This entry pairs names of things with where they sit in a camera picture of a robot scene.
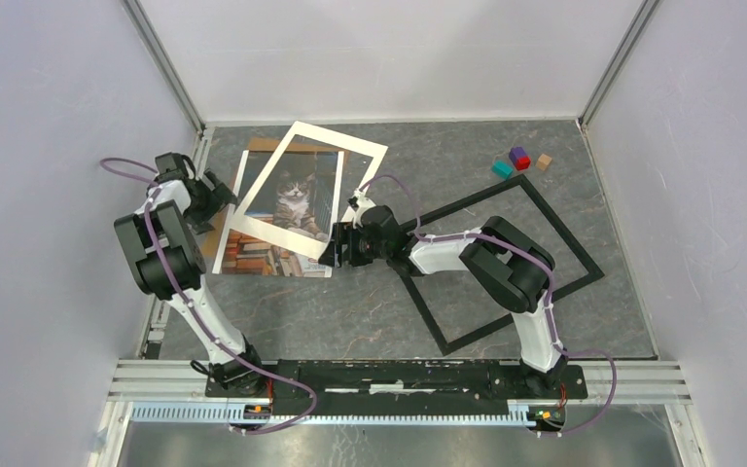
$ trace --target floor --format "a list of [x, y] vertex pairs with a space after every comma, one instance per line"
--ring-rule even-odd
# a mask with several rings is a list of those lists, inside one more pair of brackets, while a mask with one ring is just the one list
[[[569, 406], [586, 420], [597, 407]], [[249, 460], [245, 452], [250, 452]], [[502, 426], [303, 425], [243, 437], [224, 425], [132, 423], [120, 466], [680, 466], [663, 406], [614, 406], [592, 428], [536, 440]]]
[[[532, 166], [525, 173], [606, 274], [556, 304], [563, 343], [569, 350], [601, 348], [621, 358], [655, 355], [605, 197], [574, 122], [329, 127], [387, 145], [379, 173], [401, 177], [419, 198], [423, 212], [497, 183], [490, 167], [513, 146], [525, 147], [534, 158], [542, 153], [553, 157], [547, 171]], [[207, 166], [229, 179], [251, 137], [281, 139], [286, 130], [286, 126], [217, 128]], [[342, 190], [351, 190], [354, 183], [343, 181]], [[373, 186], [369, 194], [377, 204], [391, 206], [400, 221], [411, 218], [404, 195], [389, 181]], [[504, 217], [551, 252], [557, 286], [585, 273], [521, 188], [424, 231], [463, 231], [481, 226], [492, 215]], [[505, 312], [468, 273], [438, 273], [416, 283], [449, 341]], [[226, 316], [265, 359], [440, 356], [400, 279], [382, 263], [335, 269], [330, 279], [208, 274], [208, 284]], [[518, 358], [519, 339], [510, 326], [450, 356]], [[172, 313], [160, 358], [205, 357], [189, 326]]]

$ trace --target cat picture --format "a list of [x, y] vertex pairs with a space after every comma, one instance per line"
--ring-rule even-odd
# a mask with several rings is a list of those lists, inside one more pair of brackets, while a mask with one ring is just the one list
[[328, 241], [328, 235], [316, 224], [311, 206], [315, 182], [315, 171], [302, 174], [283, 169], [279, 173], [273, 225], [318, 241]]

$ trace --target black mounting base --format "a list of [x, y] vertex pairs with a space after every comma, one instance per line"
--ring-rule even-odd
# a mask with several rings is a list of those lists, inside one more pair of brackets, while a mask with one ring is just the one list
[[[591, 258], [591, 255], [588, 254], [580, 241], [574, 236], [568, 227], [565, 226], [565, 223], [563, 223], [559, 216], [556, 215], [556, 212], [554, 212], [546, 199], [540, 195], [540, 192], [534, 188], [534, 185], [531, 184], [524, 174], [519, 174], [518, 176], [500, 182], [493, 187], [488, 187], [485, 190], [474, 193], [473, 195], [459, 199], [458, 201], [447, 204], [439, 209], [435, 209], [422, 215], [419, 220], [423, 226], [426, 226], [445, 216], [453, 214], [454, 212], [465, 209], [468, 206], [488, 198], [495, 197], [517, 186], [525, 191], [531, 201], [537, 206], [540, 212], [543, 213], [543, 216], [545, 216], [554, 230], [559, 234], [560, 238], [565, 241], [568, 248], [572, 253], [574, 253], [574, 256], [576, 256], [583, 267], [586, 268], [586, 275], [556, 289], [553, 294], [553, 300], [556, 302], [560, 299], [564, 299], [583, 287], [603, 278], [605, 273], [603, 273], [600, 266], [594, 262], [594, 259]], [[403, 232], [410, 233], [416, 227], [416, 220], [405, 222], [400, 227]], [[409, 276], [401, 276], [401, 278], [406, 289], [408, 289], [408, 293], [410, 294], [413, 303], [416, 305], [416, 309], [419, 311], [419, 315], [422, 316], [425, 326], [428, 327], [428, 331], [437, 343], [437, 347], [440, 349], [442, 355], [448, 355], [514, 323], [514, 317], [509, 313], [468, 334], [460, 336], [453, 341], [448, 341], [445, 338], [445, 334], [443, 334], [440, 325], [437, 323], [437, 320], [434, 318], [434, 315], [431, 313], [431, 310], [428, 308], [428, 304], [425, 303], [425, 299], [422, 298], [422, 294], [419, 293], [419, 289], [416, 288], [416, 284], [413, 283], [413, 279]]]
[[[245, 345], [245, 351], [240, 357], [261, 368], [262, 360], [256, 348], [247, 341]], [[249, 370], [236, 360], [225, 364], [208, 365], [206, 368], [193, 360], [191, 367], [207, 376], [207, 384], [204, 388], [204, 395], [207, 397], [259, 396], [266, 389], [266, 377]]]
[[[545, 390], [532, 388], [520, 365], [499, 360], [280, 360], [275, 371], [316, 391], [314, 415], [501, 415], [510, 399], [558, 400], [560, 384], [570, 399], [588, 397], [577, 365]], [[274, 414], [299, 414], [309, 404], [303, 390], [273, 386]]]

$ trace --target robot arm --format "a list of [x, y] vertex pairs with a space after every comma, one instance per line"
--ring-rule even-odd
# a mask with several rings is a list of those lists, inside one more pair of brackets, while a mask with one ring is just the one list
[[[233, 327], [219, 308], [204, 280], [206, 265], [190, 227], [204, 232], [210, 217], [236, 202], [232, 191], [211, 172], [206, 180], [191, 176], [183, 156], [166, 154], [156, 158], [160, 174], [148, 191], [152, 225], [170, 272], [158, 257], [144, 220], [145, 205], [114, 223], [124, 256], [139, 289], [155, 294], [176, 309], [207, 350], [208, 374], [224, 389], [250, 394], [261, 388], [261, 379], [241, 368], [221, 344], [245, 360], [261, 367], [256, 350]], [[177, 293], [172, 274], [182, 292]]]
[[554, 341], [549, 331], [545, 303], [548, 276], [530, 261], [485, 238], [510, 244], [553, 269], [553, 258], [543, 247], [496, 216], [480, 228], [425, 235], [424, 241], [419, 241], [402, 231], [388, 206], [375, 205], [363, 192], [357, 191], [350, 204], [355, 210], [353, 221], [335, 225], [321, 264], [362, 266], [384, 259], [397, 273], [412, 276], [468, 270], [497, 304], [514, 314], [523, 365], [546, 382], [556, 380], [566, 362], [555, 348], [561, 348], [562, 343]]

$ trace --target gray marble floor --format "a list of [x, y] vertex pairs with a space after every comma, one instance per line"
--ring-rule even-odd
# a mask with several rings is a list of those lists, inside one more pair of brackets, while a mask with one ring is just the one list
[[[553, 157], [542, 172], [526, 175], [606, 273], [602, 280], [554, 307], [562, 341], [571, 350], [602, 348], [617, 357], [654, 355], [649, 332], [617, 242], [583, 138], [573, 122], [478, 122], [329, 126], [389, 147], [379, 173], [397, 174], [427, 212], [499, 181], [497, 157], [523, 146], [533, 158]], [[251, 137], [279, 138], [287, 127], [217, 128], [208, 167], [229, 179]], [[351, 190], [357, 180], [346, 180]], [[371, 187], [401, 221], [412, 216], [390, 181]], [[515, 224], [551, 252], [557, 286], [585, 273], [521, 188], [476, 204], [423, 229], [442, 234], [478, 227], [492, 215]], [[504, 313], [464, 272], [416, 280], [449, 341]], [[263, 358], [412, 358], [440, 352], [400, 279], [382, 263], [343, 268], [330, 279], [208, 274], [208, 284], [232, 323]], [[204, 358], [188, 325], [171, 314], [160, 358]], [[513, 326], [460, 349], [452, 357], [517, 358]]]

